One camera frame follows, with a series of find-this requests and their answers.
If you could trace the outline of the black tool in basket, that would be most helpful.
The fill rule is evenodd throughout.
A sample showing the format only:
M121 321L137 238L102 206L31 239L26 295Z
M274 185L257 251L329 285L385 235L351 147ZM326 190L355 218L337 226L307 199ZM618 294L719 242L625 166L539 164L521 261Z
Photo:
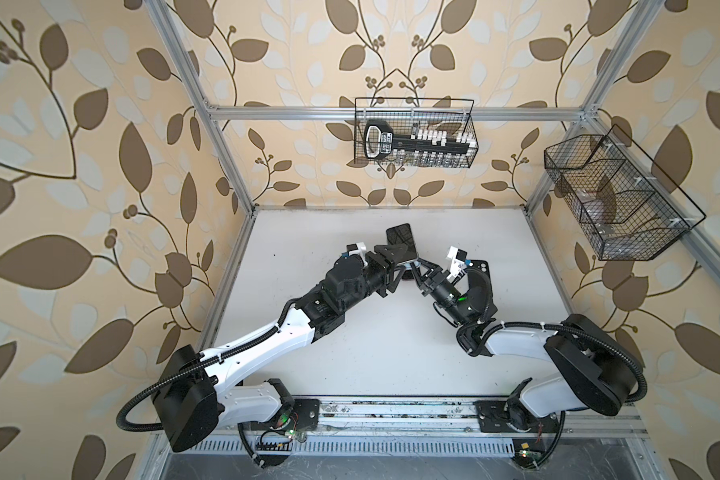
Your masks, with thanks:
M478 141L470 132L450 134L413 124L408 133L396 131L386 121L370 120L360 137L362 154L370 160L468 162L477 153Z

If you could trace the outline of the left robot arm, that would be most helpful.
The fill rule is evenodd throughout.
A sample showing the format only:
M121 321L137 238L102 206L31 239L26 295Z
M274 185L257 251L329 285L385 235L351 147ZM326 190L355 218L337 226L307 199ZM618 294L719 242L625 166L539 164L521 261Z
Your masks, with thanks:
M172 451L198 445L219 426L267 423L291 409L293 400L280 380L248 387L243 380L330 334L367 297L394 292L416 257L405 244L348 251L305 295L288 300L277 320L201 352L190 346L176 350L151 395Z

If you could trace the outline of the phone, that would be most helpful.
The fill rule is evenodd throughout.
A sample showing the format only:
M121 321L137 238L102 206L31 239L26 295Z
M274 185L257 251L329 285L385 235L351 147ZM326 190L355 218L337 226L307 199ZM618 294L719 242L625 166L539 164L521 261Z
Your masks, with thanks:
M406 262L398 265L395 268L395 279L401 279L403 281L413 281L417 278L420 273L420 263L418 261Z

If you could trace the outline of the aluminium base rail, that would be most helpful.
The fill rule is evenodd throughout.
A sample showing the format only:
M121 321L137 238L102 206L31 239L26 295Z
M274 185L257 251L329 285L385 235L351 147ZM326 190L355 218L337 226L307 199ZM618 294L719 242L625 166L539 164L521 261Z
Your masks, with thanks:
M315 434L504 435L553 434L559 416L532 422L528 431L508 424L502 397L298 396L277 426Z

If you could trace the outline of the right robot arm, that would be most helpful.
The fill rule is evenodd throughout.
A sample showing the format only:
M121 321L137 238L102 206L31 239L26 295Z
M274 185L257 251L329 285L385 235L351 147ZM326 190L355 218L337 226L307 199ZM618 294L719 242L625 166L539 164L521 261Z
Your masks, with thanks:
M409 268L421 293L456 330L470 357L530 359L550 367L519 381L505 400L502 419L516 430L552 414L591 410L615 416L648 392L635 355L588 317L571 314L560 323L500 321L485 261L456 260L444 269L427 260Z

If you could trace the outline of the black phone case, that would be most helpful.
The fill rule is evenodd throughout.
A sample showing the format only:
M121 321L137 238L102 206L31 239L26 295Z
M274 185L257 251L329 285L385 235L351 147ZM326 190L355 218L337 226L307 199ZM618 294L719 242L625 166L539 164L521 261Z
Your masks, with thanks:
M493 301L493 285L490 266L486 260L474 259L470 264L469 285L478 288L488 302Z

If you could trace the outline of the light blue phone case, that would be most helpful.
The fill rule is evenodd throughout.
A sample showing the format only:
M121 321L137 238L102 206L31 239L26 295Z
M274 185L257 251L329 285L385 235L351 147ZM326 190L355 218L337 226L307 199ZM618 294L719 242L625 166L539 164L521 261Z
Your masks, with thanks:
M398 262L409 262L418 258L418 252L416 249L412 228L409 223L403 223L388 228L386 230L386 240L387 245L405 244L408 246L410 251L410 258L398 258Z

